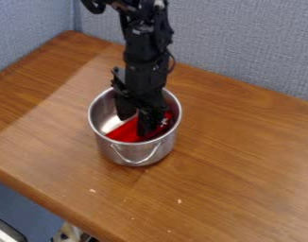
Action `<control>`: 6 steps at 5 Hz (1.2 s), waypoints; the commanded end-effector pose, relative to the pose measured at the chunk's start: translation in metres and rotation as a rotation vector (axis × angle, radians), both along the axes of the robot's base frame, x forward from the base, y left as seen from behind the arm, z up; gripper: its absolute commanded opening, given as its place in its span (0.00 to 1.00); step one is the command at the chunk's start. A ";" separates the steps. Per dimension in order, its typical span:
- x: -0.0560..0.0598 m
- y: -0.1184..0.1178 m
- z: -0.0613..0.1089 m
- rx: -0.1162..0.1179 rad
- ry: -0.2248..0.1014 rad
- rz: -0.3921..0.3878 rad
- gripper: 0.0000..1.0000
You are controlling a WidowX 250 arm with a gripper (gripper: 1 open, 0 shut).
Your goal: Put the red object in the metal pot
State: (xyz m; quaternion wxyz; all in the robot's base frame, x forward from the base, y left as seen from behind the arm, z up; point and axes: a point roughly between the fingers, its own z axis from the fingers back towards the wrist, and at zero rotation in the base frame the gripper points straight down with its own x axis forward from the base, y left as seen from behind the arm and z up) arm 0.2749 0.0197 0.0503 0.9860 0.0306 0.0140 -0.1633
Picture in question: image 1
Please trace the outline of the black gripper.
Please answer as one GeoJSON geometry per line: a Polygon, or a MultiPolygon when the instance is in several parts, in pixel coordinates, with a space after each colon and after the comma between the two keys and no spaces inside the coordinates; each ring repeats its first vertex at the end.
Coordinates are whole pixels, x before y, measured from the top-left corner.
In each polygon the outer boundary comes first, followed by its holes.
{"type": "Polygon", "coordinates": [[[114,107],[121,120],[137,114],[137,135],[153,137],[170,127],[170,111],[162,97],[169,75],[169,56],[157,55],[149,60],[124,56],[125,67],[112,69],[110,86],[114,107]]]}

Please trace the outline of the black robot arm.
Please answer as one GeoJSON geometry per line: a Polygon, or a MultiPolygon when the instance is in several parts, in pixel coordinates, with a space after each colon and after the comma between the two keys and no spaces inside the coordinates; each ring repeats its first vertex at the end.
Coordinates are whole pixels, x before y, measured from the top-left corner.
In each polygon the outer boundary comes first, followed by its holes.
{"type": "Polygon", "coordinates": [[[125,67],[112,69],[110,86],[118,118],[137,115],[136,133],[150,135],[160,126],[168,105],[162,97],[176,59],[168,49],[174,31],[168,18],[168,0],[81,0],[93,14],[106,7],[118,13],[125,40],[125,67]]]}

